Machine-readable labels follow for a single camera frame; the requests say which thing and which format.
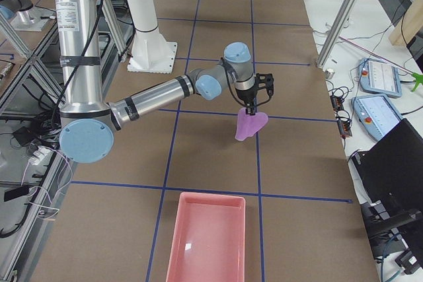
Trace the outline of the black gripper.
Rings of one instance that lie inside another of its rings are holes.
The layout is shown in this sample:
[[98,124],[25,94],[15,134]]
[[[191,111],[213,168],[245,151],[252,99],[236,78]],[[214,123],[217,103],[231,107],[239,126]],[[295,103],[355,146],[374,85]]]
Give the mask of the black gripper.
[[256,114],[255,99],[257,95],[257,90],[254,87],[251,87],[247,90],[235,89],[237,97],[245,105],[245,113],[249,116],[254,116]]

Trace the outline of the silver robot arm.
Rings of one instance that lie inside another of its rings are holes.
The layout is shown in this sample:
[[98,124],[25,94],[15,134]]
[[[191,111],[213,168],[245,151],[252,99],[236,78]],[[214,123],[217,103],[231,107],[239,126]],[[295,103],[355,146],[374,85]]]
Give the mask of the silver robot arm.
[[32,0],[1,0],[1,14],[16,31],[28,32],[41,32],[50,18]]
[[59,145],[79,163],[103,159],[114,143],[114,132],[140,117],[199,94],[213,100],[229,89],[247,114],[255,113],[258,76],[253,73],[249,48],[229,44],[219,63],[196,69],[114,103],[104,101],[98,18],[104,0],[55,0],[63,71],[63,106],[59,111]]

